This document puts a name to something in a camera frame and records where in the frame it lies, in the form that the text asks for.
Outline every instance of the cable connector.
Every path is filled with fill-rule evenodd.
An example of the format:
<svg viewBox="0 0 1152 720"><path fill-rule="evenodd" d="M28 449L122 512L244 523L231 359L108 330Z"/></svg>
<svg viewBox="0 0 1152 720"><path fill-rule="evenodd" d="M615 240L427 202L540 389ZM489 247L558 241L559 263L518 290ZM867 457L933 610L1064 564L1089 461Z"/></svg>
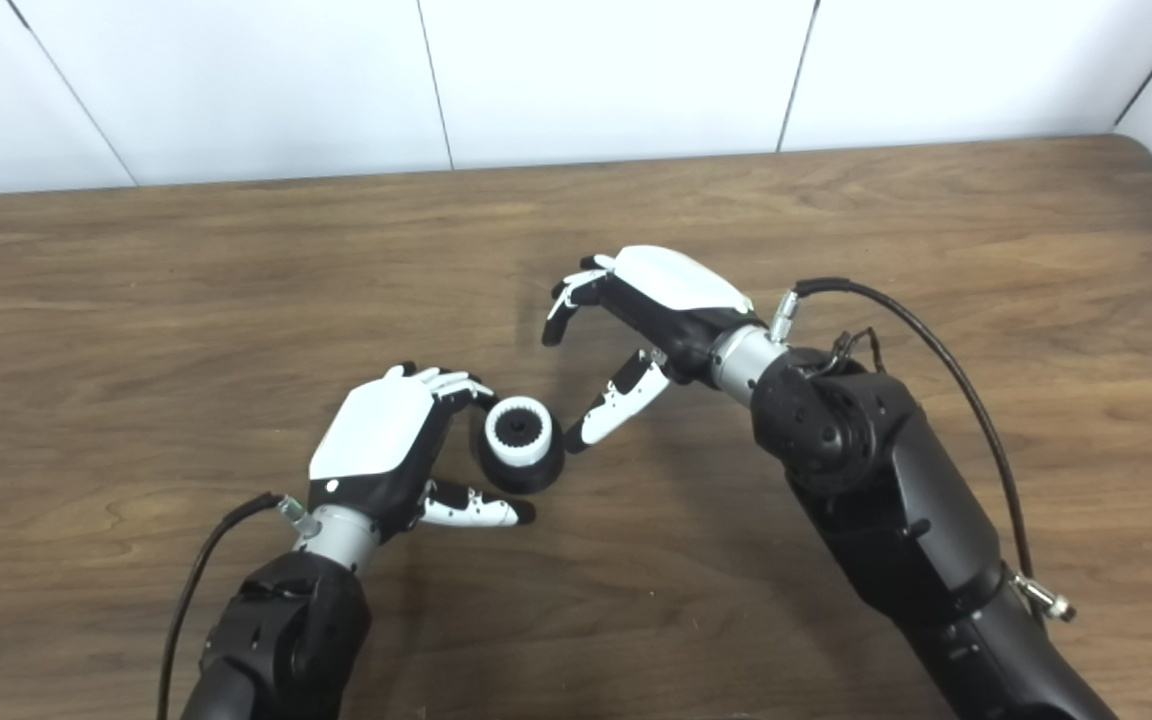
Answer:
<svg viewBox="0 0 1152 720"><path fill-rule="evenodd" d="M1021 597L1037 602L1039 609L1043 611L1043 615L1052 620L1061 620L1069 623L1069 621L1074 620L1075 615L1078 615L1078 611L1070 605L1068 597L1049 591L1049 589L1039 584L1038 579L1030 579L1020 573L1013 573L1011 588L1016 588L1016 592L1020 592Z"/></svg>
<svg viewBox="0 0 1152 720"><path fill-rule="evenodd" d="M787 291L781 298L781 304L776 305L776 312L772 316L772 325L767 328L767 340L776 344L785 344L790 336L790 327L794 325L794 316L799 311L799 294Z"/></svg>
<svg viewBox="0 0 1152 720"><path fill-rule="evenodd" d="M323 523L319 523L314 515L308 514L305 506L294 497L283 495L283 500L278 503L278 511L302 538L310 539L323 529Z"/></svg>

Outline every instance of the fingertip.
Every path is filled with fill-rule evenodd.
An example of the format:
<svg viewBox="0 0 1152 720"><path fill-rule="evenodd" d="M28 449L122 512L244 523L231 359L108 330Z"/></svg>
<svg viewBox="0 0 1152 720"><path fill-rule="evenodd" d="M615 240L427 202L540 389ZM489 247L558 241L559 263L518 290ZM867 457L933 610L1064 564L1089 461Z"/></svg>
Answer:
<svg viewBox="0 0 1152 720"><path fill-rule="evenodd" d="M518 525L530 525L536 522L536 506L530 502L522 502L518 500L508 501L509 507L518 516L516 524Z"/></svg>

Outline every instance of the black robotic arm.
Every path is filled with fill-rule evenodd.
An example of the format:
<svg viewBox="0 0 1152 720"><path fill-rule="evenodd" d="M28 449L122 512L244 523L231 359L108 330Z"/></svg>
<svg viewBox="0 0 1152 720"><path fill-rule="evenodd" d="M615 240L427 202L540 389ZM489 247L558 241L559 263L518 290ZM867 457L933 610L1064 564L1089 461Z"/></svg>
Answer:
<svg viewBox="0 0 1152 720"><path fill-rule="evenodd" d="M599 432L568 437L568 448L584 450L643 409L668 386L657 376L722 389L749 407L755 441L782 462L852 588L896 624L960 719L1115 720L1024 600L1062 620L1069 602L1005 563L996 530L909 389L851 359L846 336L828 353L787 344L798 293L768 327L735 287L661 247L581 265L554 291L544 343L562 340L577 306L602 305L654 347L630 358L570 435L590 424Z"/></svg>

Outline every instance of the black fingertip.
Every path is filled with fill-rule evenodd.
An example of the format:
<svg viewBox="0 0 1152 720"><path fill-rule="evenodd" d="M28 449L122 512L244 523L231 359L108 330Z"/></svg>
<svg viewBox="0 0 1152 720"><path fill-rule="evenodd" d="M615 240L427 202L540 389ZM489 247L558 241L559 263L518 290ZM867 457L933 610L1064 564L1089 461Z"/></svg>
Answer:
<svg viewBox="0 0 1152 720"><path fill-rule="evenodd" d="M585 444L584 439L579 437L579 429L582 423L576 423L573 429L567 430L563 433L563 450L567 450L570 455L579 455L589 445Z"/></svg>
<svg viewBox="0 0 1152 720"><path fill-rule="evenodd" d="M509 507L518 515L518 524L530 525L536 522L536 506L525 500L509 500Z"/></svg>
<svg viewBox="0 0 1152 720"><path fill-rule="evenodd" d="M563 334L567 333L567 320L554 318L545 323L545 329L540 331L540 344L545 347L558 347L563 342Z"/></svg>

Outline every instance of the robot finger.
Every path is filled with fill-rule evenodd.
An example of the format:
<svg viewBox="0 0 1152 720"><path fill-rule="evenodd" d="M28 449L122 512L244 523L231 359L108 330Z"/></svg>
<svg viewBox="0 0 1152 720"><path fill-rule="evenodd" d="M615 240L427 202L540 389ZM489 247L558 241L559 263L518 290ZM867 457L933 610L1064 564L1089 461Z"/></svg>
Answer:
<svg viewBox="0 0 1152 720"><path fill-rule="evenodd" d="M454 528L508 528L536 520L536 508L530 502L447 480L429 480L423 510L422 523Z"/></svg>
<svg viewBox="0 0 1152 720"><path fill-rule="evenodd" d="M571 455L585 450L621 427L626 420L652 404L660 393L669 387L669 378L664 373L662 353L638 350L607 382L607 389L589 407L585 416L563 435L563 447Z"/></svg>
<svg viewBox="0 0 1152 720"><path fill-rule="evenodd" d="M602 300L602 280L607 270L585 270L585 272L567 275L563 282L554 287L554 306L545 318L545 329L540 342L553 347L563 341L567 323L582 305L598 305Z"/></svg>

